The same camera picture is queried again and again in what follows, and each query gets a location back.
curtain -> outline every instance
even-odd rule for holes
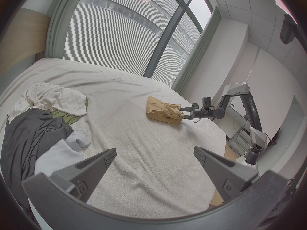
[[[80,0],[53,0],[47,15],[51,17],[44,57],[63,59],[66,35],[72,14]]]
[[[217,7],[214,8],[213,13],[201,33],[199,39],[197,40],[194,48],[192,49],[189,58],[183,65],[181,71],[179,72],[177,78],[175,79],[171,89],[180,94],[185,87],[186,83],[189,81],[193,75],[195,69],[197,68],[199,62],[201,61],[206,49],[208,48],[213,35],[219,25],[221,20],[221,14]]]

floor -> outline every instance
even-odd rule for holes
[[[225,157],[232,161],[236,161],[236,159],[238,158],[238,155],[236,155],[236,153],[229,147],[228,140],[226,140]],[[224,203],[223,199],[221,198],[218,191],[215,190],[214,196],[213,196],[213,199],[211,200],[210,205],[218,206],[218,205],[221,205],[222,203]]]

bed sheet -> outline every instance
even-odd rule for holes
[[[88,130],[92,141],[83,150],[84,159],[117,149],[117,157],[90,197],[92,206],[141,218],[180,217],[208,208],[215,187],[193,150],[201,146],[224,156],[226,135],[209,119],[168,124],[148,118],[149,95],[190,106],[167,85],[109,67],[44,58],[0,97],[0,127],[21,94],[41,81],[78,90],[88,98],[86,116],[72,124]]]

bed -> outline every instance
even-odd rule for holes
[[[0,97],[0,147],[6,114],[22,92],[41,81],[78,90],[88,98],[86,116],[71,125],[86,129],[92,141],[83,149],[84,159],[117,149],[116,159],[90,197],[92,206],[141,218],[180,217],[208,208],[215,187],[193,150],[196,145],[224,156],[225,132],[209,119],[168,124],[148,118],[149,95],[182,107],[191,105],[154,79],[88,63],[41,59]]]

wooden headboard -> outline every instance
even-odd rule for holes
[[[21,8],[0,42],[0,75],[18,61],[43,52],[50,18]]]

